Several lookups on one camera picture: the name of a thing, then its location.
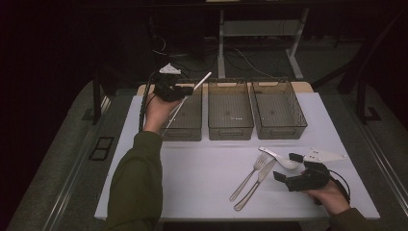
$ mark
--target white table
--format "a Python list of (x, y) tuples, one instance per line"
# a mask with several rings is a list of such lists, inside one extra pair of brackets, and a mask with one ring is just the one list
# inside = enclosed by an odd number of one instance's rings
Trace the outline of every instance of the white table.
[[(317, 206), (302, 192), (288, 192), (287, 187), (273, 179), (272, 172), (288, 176), (299, 175), (304, 166), (285, 170), (276, 164), (267, 178), (252, 195), (245, 207), (237, 212), (234, 205), (254, 184), (254, 174), (237, 200), (229, 201), (241, 181), (252, 170), (261, 154), (262, 145), (278, 154), (290, 152), (307, 154), (311, 147), (347, 155), (342, 141), (324, 108), (318, 93), (297, 93), (297, 99), (309, 126), (300, 140), (258, 140), (255, 130), (250, 141), (210, 141), (207, 126), (207, 96), (203, 96), (202, 141), (164, 142), (162, 163), (164, 171), (164, 207), (162, 220), (307, 220), (326, 218), (322, 206)], [(105, 219), (109, 188), (116, 166), (132, 147), (138, 132), (141, 96), (135, 96), (115, 156), (106, 178), (95, 217)], [(351, 206), (366, 218), (379, 218), (379, 214), (361, 181), (354, 165), (347, 158), (326, 163), (329, 169), (340, 173), (351, 188)]]

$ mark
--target fork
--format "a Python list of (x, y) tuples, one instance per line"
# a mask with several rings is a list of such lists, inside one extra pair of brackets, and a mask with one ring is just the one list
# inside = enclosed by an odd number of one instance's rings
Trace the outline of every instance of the fork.
[(256, 160), (255, 164), (254, 164), (254, 168), (251, 171), (251, 173), (249, 173), (249, 175), (243, 180), (243, 182), (240, 184), (240, 186), (234, 191), (234, 193), (231, 195), (230, 197), (230, 201), (234, 201), (237, 196), (240, 194), (240, 192), (242, 191), (243, 187), (246, 185), (246, 183), (248, 182), (249, 178), (251, 178), (251, 176), (253, 175), (253, 173), (259, 169), (261, 169), (267, 162), (267, 157), (268, 154), (264, 153), (262, 154), (258, 160)]

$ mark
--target hand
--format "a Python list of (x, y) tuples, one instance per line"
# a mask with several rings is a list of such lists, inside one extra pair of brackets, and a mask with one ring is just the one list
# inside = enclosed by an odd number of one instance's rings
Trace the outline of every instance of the hand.
[(154, 93), (147, 96), (146, 122), (143, 131), (159, 133), (160, 128), (168, 120), (171, 111), (180, 104), (181, 100), (165, 102)]
[(322, 189), (309, 190), (304, 193), (312, 198), (318, 199), (330, 216), (335, 216), (350, 209), (347, 200), (333, 181), (329, 181)]

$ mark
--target olive green jacket sleeve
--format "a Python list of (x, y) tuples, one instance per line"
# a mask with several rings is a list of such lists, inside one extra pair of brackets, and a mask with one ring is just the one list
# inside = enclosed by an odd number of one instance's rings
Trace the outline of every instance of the olive green jacket sleeve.
[(372, 222), (363, 217), (357, 209), (351, 208), (331, 217), (331, 230), (336, 231), (379, 231)]
[(111, 183), (104, 230), (154, 230), (163, 205), (162, 138), (153, 132), (135, 135)]

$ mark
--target clear plastic bin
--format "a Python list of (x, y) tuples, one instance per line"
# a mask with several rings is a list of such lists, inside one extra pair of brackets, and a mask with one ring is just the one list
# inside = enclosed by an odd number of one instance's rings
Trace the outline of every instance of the clear plastic bin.
[[(198, 81), (184, 80), (177, 85), (194, 87)], [(164, 141), (201, 141), (202, 86), (188, 96), (177, 116), (166, 129), (167, 125), (168, 123), (161, 129)]]
[(254, 122), (245, 80), (210, 80), (208, 99), (208, 126), (211, 141), (251, 139)]
[(291, 82), (253, 79), (250, 92), (260, 140), (297, 140), (307, 127)]

